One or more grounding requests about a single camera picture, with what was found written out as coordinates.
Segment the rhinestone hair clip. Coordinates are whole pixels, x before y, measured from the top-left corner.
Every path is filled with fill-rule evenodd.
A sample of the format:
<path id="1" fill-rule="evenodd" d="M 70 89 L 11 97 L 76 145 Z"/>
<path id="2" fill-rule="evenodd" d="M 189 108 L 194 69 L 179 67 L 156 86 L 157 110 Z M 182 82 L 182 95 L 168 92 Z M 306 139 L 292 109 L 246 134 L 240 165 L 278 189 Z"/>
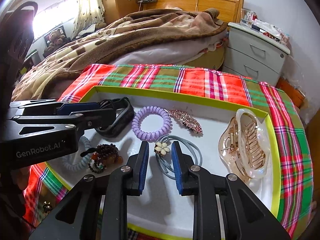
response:
<path id="1" fill-rule="evenodd" d="M 195 118 L 193 118 L 191 115 L 189 115 L 187 112 L 176 110 L 176 109 L 171 109 L 171 110 L 165 109 L 165 111 L 172 118 L 174 118 L 176 121 L 178 121 L 180 124 L 188 128 L 192 132 L 197 134 L 203 133 L 202 127 L 199 124 L 199 122 Z"/>

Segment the black wristband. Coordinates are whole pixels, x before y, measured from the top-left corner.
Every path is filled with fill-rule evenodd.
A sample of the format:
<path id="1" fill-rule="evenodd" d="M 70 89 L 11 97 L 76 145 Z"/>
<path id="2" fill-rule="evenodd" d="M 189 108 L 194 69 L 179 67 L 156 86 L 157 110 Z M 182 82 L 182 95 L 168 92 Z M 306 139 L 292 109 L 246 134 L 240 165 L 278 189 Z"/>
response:
<path id="1" fill-rule="evenodd" d="M 100 102 L 100 108 L 112 108 L 116 111 L 116 118 L 112 124 L 95 128 L 101 136 L 106 138 L 117 137 L 127 125 L 131 124 L 133 117 L 135 116 L 135 111 L 128 97 L 105 99 Z"/>

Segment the brown patterned blanket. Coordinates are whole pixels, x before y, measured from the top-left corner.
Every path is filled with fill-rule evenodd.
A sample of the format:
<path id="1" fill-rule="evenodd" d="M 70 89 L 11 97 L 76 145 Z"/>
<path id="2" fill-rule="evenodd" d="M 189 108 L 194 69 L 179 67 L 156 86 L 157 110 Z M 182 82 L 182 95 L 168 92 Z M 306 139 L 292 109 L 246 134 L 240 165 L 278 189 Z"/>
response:
<path id="1" fill-rule="evenodd" d="M 84 38 L 69 42 L 31 68 L 12 101 L 44 99 L 65 81 L 73 82 L 90 64 L 107 64 L 133 51 L 169 42 L 217 37 L 227 29 L 220 12 L 149 9 L 120 18 Z"/>

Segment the translucent beige claw clip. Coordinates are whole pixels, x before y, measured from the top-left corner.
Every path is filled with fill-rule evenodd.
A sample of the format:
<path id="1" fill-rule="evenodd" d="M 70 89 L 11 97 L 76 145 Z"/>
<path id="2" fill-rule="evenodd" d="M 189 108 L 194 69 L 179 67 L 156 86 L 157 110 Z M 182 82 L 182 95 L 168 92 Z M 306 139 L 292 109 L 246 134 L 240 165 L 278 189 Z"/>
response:
<path id="1" fill-rule="evenodd" d="M 245 108 L 236 111 L 219 139 L 218 153 L 228 171 L 243 182 L 263 179 L 271 154 L 263 124 Z"/>

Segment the yellow-green shallow box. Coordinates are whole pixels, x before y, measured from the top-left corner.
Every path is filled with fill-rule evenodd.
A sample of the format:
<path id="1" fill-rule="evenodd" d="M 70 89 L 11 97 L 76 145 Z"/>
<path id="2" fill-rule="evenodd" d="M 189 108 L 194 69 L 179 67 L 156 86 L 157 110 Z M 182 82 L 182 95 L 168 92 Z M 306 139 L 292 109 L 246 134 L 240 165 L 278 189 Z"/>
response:
<path id="1" fill-rule="evenodd" d="M 220 176 L 228 174 L 220 159 L 218 142 L 229 121 L 240 109 L 239 104 L 165 91 L 138 88 L 95 86 L 83 96 L 76 96 L 77 102 L 99 102 L 104 99 L 127 97 L 135 111 L 144 106 L 159 106 L 178 109 L 189 113 L 203 130 L 201 135 L 184 128 L 173 121 L 172 135 L 193 142 L 201 151 L 202 166 L 210 173 Z M 267 134 L 271 154 L 266 176 L 251 181 L 249 187 L 274 214 L 278 214 L 280 202 L 280 160 L 276 134 L 270 115 L 253 109 Z M 173 179 L 166 177 L 159 169 L 153 152 L 149 155 L 148 170 L 143 194 L 127 199 L 127 220 L 130 229 L 161 239 L 191 239 L 193 236 L 194 205 L 192 197 L 179 194 Z"/>

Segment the red green plaid cloth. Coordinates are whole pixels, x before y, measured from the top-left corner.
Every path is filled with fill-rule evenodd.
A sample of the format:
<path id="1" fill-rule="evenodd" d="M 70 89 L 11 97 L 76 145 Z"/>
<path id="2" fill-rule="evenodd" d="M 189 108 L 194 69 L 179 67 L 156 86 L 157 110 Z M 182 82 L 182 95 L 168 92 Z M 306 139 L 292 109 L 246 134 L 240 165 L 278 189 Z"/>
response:
<path id="1" fill-rule="evenodd" d="M 42 99 L 78 102 L 94 86 L 163 90 L 253 107 L 270 114 L 280 155 L 277 218 L 297 239 L 311 220 L 313 169 L 305 130 L 288 95 L 265 82 L 206 68 L 93 64 L 61 72 L 44 84 Z"/>

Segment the teddy bear picture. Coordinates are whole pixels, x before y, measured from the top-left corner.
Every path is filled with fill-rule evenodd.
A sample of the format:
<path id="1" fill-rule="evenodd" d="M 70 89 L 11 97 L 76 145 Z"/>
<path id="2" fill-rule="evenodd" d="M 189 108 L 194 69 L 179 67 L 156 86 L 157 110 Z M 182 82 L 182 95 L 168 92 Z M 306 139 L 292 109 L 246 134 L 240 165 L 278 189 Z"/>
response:
<path id="1" fill-rule="evenodd" d="M 61 25 L 54 30 L 50 31 L 44 36 L 46 48 L 43 51 L 44 58 L 48 57 L 53 52 L 68 44 L 71 40 L 67 37 L 64 26 Z"/>

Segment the spotted curtain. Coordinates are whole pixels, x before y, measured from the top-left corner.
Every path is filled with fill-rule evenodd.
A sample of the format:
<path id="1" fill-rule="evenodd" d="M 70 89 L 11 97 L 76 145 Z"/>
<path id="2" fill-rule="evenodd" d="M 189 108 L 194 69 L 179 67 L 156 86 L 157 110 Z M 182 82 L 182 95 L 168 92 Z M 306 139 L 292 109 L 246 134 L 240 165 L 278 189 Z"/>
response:
<path id="1" fill-rule="evenodd" d="M 104 13 L 105 8 L 102 0 L 76 0 L 76 16 L 70 36 L 71 40 L 92 24 L 105 22 Z"/>

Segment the white bedside drawer cabinet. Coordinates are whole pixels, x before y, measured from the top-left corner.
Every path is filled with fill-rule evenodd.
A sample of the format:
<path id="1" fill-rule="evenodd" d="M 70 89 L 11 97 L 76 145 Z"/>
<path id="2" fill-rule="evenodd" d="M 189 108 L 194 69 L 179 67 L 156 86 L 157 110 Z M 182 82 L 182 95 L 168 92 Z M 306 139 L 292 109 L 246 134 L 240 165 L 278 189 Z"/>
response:
<path id="1" fill-rule="evenodd" d="M 287 46 L 238 23 L 230 22 L 222 70 L 275 86 L 286 58 Z"/>

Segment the clutter on bedside cabinet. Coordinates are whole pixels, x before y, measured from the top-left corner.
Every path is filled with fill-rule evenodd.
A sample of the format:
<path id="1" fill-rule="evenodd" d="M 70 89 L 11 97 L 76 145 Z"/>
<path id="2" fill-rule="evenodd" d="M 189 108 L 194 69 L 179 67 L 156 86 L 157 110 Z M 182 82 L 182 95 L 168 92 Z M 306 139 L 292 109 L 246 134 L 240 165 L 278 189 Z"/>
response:
<path id="1" fill-rule="evenodd" d="M 257 14 L 251 10 L 241 9 L 240 24 L 256 30 L 281 44 L 289 44 L 289 35 L 275 25 L 259 20 Z"/>

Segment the wooden headboard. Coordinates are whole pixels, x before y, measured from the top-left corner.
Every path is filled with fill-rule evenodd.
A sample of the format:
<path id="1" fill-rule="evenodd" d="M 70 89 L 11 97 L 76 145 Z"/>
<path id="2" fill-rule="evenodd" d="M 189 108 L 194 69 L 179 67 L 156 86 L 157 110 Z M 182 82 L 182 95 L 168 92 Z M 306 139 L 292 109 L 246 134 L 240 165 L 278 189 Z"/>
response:
<path id="1" fill-rule="evenodd" d="M 142 5 L 143 10 L 180 8 L 184 11 L 205 11 L 217 9 L 219 19 L 224 22 L 240 22 L 241 10 L 245 0 L 156 0 Z"/>

